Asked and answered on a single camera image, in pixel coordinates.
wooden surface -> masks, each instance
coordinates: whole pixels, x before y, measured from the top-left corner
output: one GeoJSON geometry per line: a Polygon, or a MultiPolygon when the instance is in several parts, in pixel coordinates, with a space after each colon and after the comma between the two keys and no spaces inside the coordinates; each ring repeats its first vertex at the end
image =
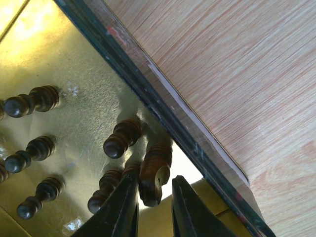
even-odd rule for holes
{"type": "Polygon", "coordinates": [[[277,236],[316,232],[316,1],[106,0],[247,173],[277,236]]]}

carved wooden piece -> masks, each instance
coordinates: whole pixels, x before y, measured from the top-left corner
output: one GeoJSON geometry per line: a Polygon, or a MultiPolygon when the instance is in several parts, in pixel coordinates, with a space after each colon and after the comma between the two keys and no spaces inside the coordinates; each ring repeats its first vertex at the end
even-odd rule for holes
{"type": "Polygon", "coordinates": [[[141,123],[135,119],[125,119],[113,129],[113,134],[104,142],[105,154],[113,159],[123,156],[128,147],[133,146],[141,137],[141,123]]]}
{"type": "Polygon", "coordinates": [[[122,172],[116,169],[107,171],[99,182],[99,190],[93,193],[93,196],[88,201],[88,209],[95,214],[107,200],[116,186],[119,184],[122,177],[122,172]]]}
{"type": "Polygon", "coordinates": [[[30,94],[20,94],[8,98],[4,103],[5,112],[13,118],[30,115],[34,110],[47,112],[59,104],[58,90],[54,86],[45,85],[36,87],[30,94]]]}
{"type": "Polygon", "coordinates": [[[157,206],[161,202],[162,185],[167,184],[170,177],[172,149],[167,146],[152,146],[141,164],[140,198],[146,206],[157,206]]]}
{"type": "Polygon", "coordinates": [[[16,212],[24,219],[31,219],[43,207],[43,202],[55,200],[63,189],[63,183],[53,177],[44,179],[36,188],[35,196],[31,196],[22,202],[16,212]]]}
{"type": "Polygon", "coordinates": [[[31,165],[32,160],[45,160],[54,150],[55,144],[49,137],[38,137],[28,143],[25,151],[10,155],[4,162],[5,169],[10,173],[21,172],[31,165]]]}

dark brown chess piece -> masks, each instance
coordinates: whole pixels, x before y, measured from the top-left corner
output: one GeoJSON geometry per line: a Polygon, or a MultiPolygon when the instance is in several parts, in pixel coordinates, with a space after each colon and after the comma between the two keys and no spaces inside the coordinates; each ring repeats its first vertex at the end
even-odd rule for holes
{"type": "Polygon", "coordinates": [[[4,107],[3,107],[3,100],[0,99],[0,121],[4,117],[4,107]]]}
{"type": "Polygon", "coordinates": [[[17,151],[4,162],[4,167],[10,173],[21,172],[31,165],[33,160],[42,161],[55,150],[54,142],[46,136],[38,137],[28,143],[25,151],[17,151]]]}
{"type": "Polygon", "coordinates": [[[28,197],[16,209],[17,215],[31,219],[43,207],[43,202],[55,200],[63,189],[63,183],[57,178],[48,177],[36,187],[35,196],[28,197]]]}
{"type": "Polygon", "coordinates": [[[59,94],[57,88],[45,85],[32,89],[28,95],[20,94],[8,98],[4,103],[4,110],[9,116],[20,118],[30,115],[34,110],[47,112],[54,109],[58,103],[59,94]]]}
{"type": "Polygon", "coordinates": [[[141,164],[139,193],[145,206],[157,206],[161,202],[162,185],[170,177],[172,149],[168,146],[152,146],[141,164]]]}
{"type": "Polygon", "coordinates": [[[110,194],[119,185],[122,177],[120,170],[111,169],[105,172],[99,181],[99,190],[95,191],[93,196],[88,201],[88,209],[95,214],[108,199],[110,194]]]}
{"type": "Polygon", "coordinates": [[[123,156],[128,147],[133,146],[141,137],[141,123],[135,119],[125,119],[113,129],[113,134],[104,142],[105,154],[113,159],[123,156]]]}
{"type": "Polygon", "coordinates": [[[9,178],[9,173],[5,169],[3,162],[0,162],[0,183],[4,182],[9,178]]]}

wooden peg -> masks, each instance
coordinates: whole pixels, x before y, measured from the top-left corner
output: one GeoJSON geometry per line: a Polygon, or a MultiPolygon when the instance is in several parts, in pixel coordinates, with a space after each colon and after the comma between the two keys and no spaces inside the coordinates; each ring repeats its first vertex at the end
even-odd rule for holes
{"type": "Polygon", "coordinates": [[[139,175],[139,193],[145,206],[153,207],[160,204],[161,187],[169,180],[171,163],[171,147],[154,145],[148,150],[139,175]]]}
{"type": "Polygon", "coordinates": [[[17,215],[24,219],[31,219],[43,207],[43,202],[55,200],[61,193],[63,183],[53,177],[44,179],[36,188],[35,196],[31,196],[22,202],[16,212],[17,215]]]}
{"type": "Polygon", "coordinates": [[[47,112],[59,104],[58,90],[54,86],[36,87],[28,95],[20,94],[8,98],[4,103],[5,112],[13,118],[30,115],[34,110],[47,112]]]}
{"type": "Polygon", "coordinates": [[[123,156],[128,147],[133,146],[141,137],[141,123],[135,119],[125,119],[113,129],[113,134],[104,142],[105,154],[113,159],[123,156]]]}
{"type": "Polygon", "coordinates": [[[54,142],[46,136],[38,137],[28,143],[25,151],[17,151],[10,155],[4,162],[4,167],[10,173],[21,172],[31,165],[33,160],[42,161],[53,154],[54,142]]]}

